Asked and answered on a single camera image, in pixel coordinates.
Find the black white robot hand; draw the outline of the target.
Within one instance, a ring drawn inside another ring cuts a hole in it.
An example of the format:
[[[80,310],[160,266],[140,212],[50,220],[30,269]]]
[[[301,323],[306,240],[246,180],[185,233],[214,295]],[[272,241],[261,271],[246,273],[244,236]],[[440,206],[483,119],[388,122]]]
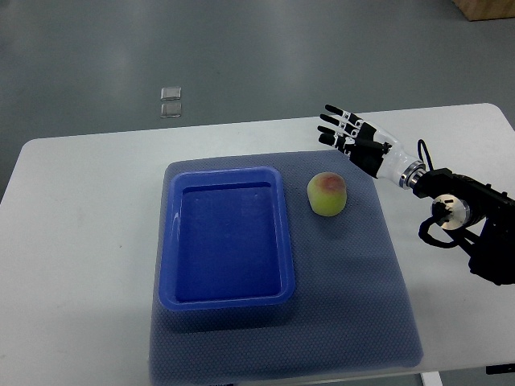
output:
[[[320,118],[327,124],[318,127],[319,142],[337,149],[367,175],[410,189],[426,173],[424,162],[406,153],[388,131],[333,105],[325,109]]]

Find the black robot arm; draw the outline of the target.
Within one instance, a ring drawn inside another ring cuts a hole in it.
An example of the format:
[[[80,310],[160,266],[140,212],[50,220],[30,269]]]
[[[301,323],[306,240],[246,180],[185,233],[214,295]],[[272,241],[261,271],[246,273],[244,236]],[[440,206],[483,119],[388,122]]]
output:
[[[472,274],[495,285],[514,283],[514,200],[507,193],[446,168],[417,171],[407,186],[433,199],[431,216],[419,226],[422,241],[460,247]]]

